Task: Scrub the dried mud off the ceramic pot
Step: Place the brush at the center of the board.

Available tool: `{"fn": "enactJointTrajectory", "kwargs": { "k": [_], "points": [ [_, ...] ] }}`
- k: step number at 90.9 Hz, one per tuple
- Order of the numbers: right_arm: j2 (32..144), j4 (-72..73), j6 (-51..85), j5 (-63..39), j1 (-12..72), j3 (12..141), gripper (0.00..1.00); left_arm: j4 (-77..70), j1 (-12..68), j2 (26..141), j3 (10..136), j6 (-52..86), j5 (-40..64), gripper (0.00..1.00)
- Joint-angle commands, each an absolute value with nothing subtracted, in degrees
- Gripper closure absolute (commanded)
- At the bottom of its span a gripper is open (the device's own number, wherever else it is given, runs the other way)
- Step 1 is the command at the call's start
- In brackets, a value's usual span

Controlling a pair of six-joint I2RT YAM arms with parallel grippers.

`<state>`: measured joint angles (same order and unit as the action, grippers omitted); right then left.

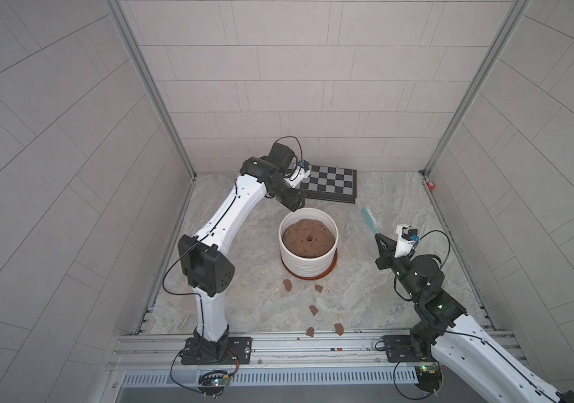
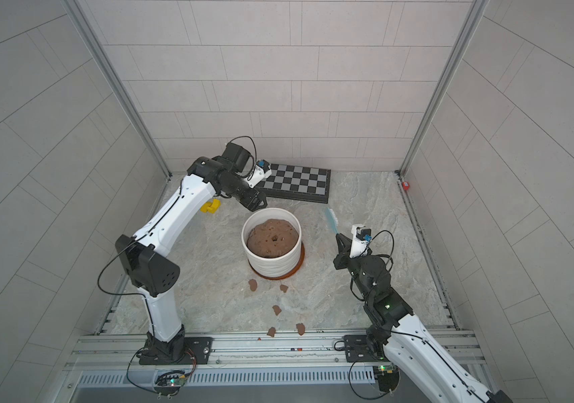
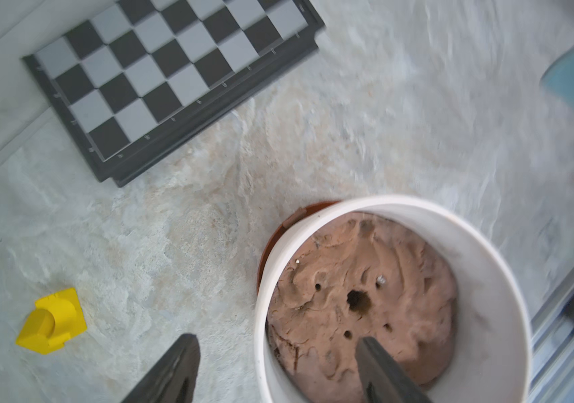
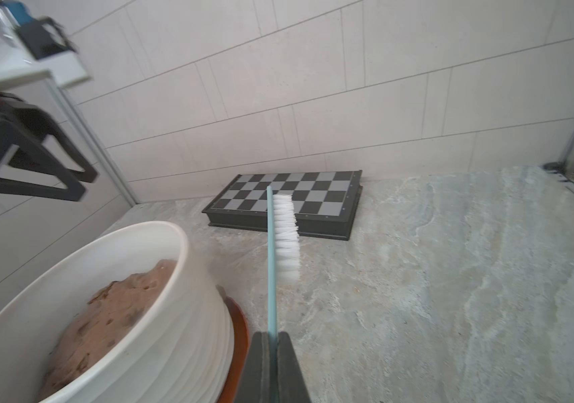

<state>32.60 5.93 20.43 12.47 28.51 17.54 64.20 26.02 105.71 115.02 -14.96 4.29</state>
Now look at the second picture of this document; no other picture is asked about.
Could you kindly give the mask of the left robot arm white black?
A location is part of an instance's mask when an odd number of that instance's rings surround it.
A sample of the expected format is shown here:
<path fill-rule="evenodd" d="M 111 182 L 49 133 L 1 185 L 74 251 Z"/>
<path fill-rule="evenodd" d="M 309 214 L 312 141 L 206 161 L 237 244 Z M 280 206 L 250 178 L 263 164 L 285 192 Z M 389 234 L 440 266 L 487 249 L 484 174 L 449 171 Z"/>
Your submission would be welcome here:
<path fill-rule="evenodd" d="M 228 143 L 219 156 L 198 158 L 156 215 L 134 235 L 116 241 L 117 256 L 149 319 L 144 348 L 137 354 L 140 364 L 179 364 L 191 358 L 175 303 L 181 269 L 167 255 L 194 216 L 218 196 L 232 197 L 251 212 L 266 208 L 266 196 L 257 186 L 270 177 L 270 163 L 250 156 L 242 146 Z"/>

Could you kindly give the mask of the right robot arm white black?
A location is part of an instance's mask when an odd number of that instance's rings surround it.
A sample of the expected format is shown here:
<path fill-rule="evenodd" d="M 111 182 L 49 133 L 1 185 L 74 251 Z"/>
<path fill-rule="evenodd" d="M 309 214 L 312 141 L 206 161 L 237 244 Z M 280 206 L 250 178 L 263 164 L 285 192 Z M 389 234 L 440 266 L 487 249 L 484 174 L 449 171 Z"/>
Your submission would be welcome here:
<path fill-rule="evenodd" d="M 350 288 L 371 321 L 366 348 L 378 361 L 390 362 L 403 371 L 431 402 L 510 402 L 502 390 L 490 391 L 477 381 L 439 344 L 392 287 L 389 255 L 374 254 L 371 230 L 361 226 L 352 238 L 336 235 L 336 270 L 351 275 Z"/>

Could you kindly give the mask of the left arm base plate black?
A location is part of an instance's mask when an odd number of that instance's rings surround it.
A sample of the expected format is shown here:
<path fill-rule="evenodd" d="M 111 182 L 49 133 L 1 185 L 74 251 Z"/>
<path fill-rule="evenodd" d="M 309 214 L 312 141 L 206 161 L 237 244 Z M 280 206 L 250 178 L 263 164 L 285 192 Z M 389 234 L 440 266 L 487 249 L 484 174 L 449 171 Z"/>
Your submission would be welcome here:
<path fill-rule="evenodd" d="M 179 365 L 179 364 L 207 364 L 213 338 L 186 337 L 179 335 L 169 342 L 162 342 L 147 335 L 147 340 L 136 357 L 140 365 Z"/>

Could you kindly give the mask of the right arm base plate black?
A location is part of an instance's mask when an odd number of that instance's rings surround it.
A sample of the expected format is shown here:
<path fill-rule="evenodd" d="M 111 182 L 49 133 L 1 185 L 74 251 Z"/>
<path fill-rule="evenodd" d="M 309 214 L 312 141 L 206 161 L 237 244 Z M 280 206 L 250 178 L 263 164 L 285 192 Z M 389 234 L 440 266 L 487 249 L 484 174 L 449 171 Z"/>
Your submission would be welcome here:
<path fill-rule="evenodd" d="M 350 364 L 389 362 L 384 354 L 384 344 L 372 335 L 345 335 L 342 344 L 346 361 Z"/>

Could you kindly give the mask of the white ceramic pot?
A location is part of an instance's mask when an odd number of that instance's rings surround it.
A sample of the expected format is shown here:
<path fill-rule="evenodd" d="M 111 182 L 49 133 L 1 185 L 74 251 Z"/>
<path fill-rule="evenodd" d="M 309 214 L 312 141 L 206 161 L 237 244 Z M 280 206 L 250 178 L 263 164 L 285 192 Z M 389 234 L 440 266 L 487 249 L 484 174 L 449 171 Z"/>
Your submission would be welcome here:
<path fill-rule="evenodd" d="M 296 216 L 280 208 L 252 214 L 241 233 L 252 270 L 268 280 L 283 280 L 300 269 L 305 258 L 303 233 Z"/>

